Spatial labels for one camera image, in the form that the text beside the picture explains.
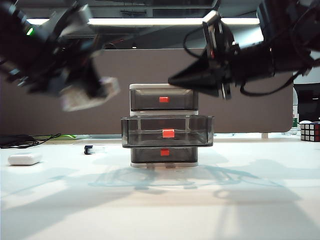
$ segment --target ceiling light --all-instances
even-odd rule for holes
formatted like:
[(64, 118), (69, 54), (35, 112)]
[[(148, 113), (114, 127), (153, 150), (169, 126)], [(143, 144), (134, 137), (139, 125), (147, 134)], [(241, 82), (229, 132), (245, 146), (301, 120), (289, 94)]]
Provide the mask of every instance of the ceiling light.
[(48, 18), (31, 18), (31, 19), (27, 19), (27, 21), (33, 25), (41, 25), (49, 21), (49, 19)]
[[(27, 21), (34, 25), (41, 25), (49, 19), (32, 18)], [(228, 25), (258, 25), (259, 18), (222, 18), (222, 21)], [(90, 25), (101, 26), (190, 26), (201, 25), (202, 18), (91, 18)]]
[(201, 25), (202, 18), (91, 18), (89, 24), (106, 26), (188, 26)]
[(259, 18), (222, 18), (222, 22), (228, 25), (258, 25)]

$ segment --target white power bank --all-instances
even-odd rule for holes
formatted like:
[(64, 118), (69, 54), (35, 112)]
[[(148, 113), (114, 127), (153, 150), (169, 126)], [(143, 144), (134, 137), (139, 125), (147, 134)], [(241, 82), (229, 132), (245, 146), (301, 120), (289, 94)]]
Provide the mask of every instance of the white power bank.
[(42, 155), (40, 153), (18, 153), (9, 156), (8, 162), (12, 166), (30, 166), (39, 163)]

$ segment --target black cable wire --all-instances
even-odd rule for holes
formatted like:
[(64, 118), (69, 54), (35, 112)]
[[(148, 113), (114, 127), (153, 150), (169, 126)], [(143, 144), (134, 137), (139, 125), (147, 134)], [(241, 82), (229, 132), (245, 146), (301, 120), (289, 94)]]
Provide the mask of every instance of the black cable wire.
[(314, 14), (314, 10), (317, 10), (319, 4), (315, 4), (313, 7), (310, 7), (295, 23), (294, 27), (292, 28), (292, 31), (290, 32), (290, 37), (291, 37), (291, 41), (293, 43), (293, 47), (295, 52), (299, 55), (299, 57), (301, 58), (301, 60), (307, 64), (310, 68), (313, 67), (319, 67), (320, 66), (320, 58), (317, 59), (312, 59), (307, 58), (304, 53), (300, 50), (299, 48), (299, 44), (297, 41), (297, 36), (296, 36), (296, 30), (297, 27), (299, 26), (299, 24), (303, 21), (303, 19), (305, 19), (306, 17), (309, 17), (309, 15)]
[(17, 138), (17, 140), (10, 141), (8, 144), (0, 145), (0, 149), (27, 149), (30, 147), (38, 146), (44, 144), (45, 142), (60, 137), (61, 134), (51, 134), (51, 135), (38, 135), (38, 136), (27, 136), (27, 135), (8, 135), (0, 136), (0, 138)]
[(249, 91), (246, 91), (245, 90), (245, 86), (246, 86), (246, 82), (244, 81), (240, 87), (240, 93), (242, 93), (243, 95), (245, 96), (248, 96), (248, 97), (263, 97), (263, 96), (268, 96), (268, 95), (271, 95), (271, 94), (275, 94), (277, 92), (279, 92), (280, 90), (282, 89), (285, 89), (286, 87), (288, 87), (290, 84), (292, 84), (294, 82), (294, 80), (301, 74), (305, 73), (307, 69), (301, 69), (299, 70), (296, 74), (294, 74), (292, 77), (289, 78), (289, 80), (284, 84), (282, 85), (281, 87), (277, 88), (276, 90), (273, 90), (273, 91), (269, 91), (269, 92), (249, 92)]
[(189, 38), (190, 35), (196, 33), (196, 32), (199, 31), (199, 30), (202, 30), (202, 26), (201, 26), (201, 27), (198, 27), (198, 28), (196, 28), (196, 29), (194, 29), (194, 30), (192, 30), (192, 31), (190, 31), (190, 32), (188, 32), (188, 33), (185, 35), (185, 37), (184, 37), (184, 39), (183, 39), (183, 42), (182, 42), (183, 49), (184, 49), (189, 55), (191, 55), (191, 56), (193, 56), (193, 57), (195, 57), (195, 58), (197, 58), (197, 59), (201, 59), (202, 56), (201, 56), (201, 55), (198, 55), (198, 54), (196, 54), (196, 53), (194, 53), (194, 52), (192, 52), (192, 51), (189, 50), (189, 48), (187, 47), (187, 40), (188, 40), (188, 38)]

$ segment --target rubik's cube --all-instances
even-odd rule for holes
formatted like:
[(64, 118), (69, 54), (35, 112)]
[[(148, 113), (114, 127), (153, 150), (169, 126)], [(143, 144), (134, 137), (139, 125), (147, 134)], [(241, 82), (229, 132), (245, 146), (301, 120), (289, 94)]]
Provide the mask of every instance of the rubik's cube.
[(301, 140), (320, 142), (320, 122), (301, 124)]

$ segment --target white table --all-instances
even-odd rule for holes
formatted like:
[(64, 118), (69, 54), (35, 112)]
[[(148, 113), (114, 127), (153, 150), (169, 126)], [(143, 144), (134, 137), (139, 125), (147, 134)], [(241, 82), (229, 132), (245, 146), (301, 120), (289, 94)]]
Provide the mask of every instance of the white table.
[[(2, 240), (320, 239), (320, 143), (218, 139), (198, 167), (172, 169), (130, 167), (120, 144), (83, 151), (0, 151)], [(17, 152), (43, 159), (8, 166)]]

